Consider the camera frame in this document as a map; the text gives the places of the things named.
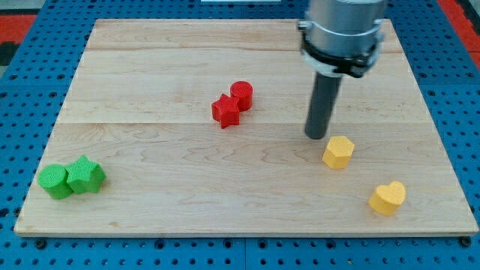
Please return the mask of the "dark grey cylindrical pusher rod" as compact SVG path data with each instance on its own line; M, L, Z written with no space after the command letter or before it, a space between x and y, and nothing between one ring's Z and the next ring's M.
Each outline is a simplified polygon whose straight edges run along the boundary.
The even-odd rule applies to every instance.
M326 135L341 80L341 77L316 73L304 127L304 132L310 139L321 140Z

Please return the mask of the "black clamp ring flange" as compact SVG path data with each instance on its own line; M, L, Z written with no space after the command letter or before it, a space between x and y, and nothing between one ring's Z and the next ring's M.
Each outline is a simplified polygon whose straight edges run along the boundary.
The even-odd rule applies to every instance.
M376 64L380 54L380 43L375 43L361 55L335 56L317 49L308 41L306 35L302 35L301 54L307 64L325 77L341 77L346 74L361 78Z

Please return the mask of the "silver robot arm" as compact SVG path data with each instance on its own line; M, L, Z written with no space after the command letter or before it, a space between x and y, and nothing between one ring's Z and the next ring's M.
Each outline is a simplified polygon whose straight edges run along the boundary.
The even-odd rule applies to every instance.
M314 69L304 127L312 140L326 135L344 75L361 78L377 62L386 0L311 0L298 22L301 54Z

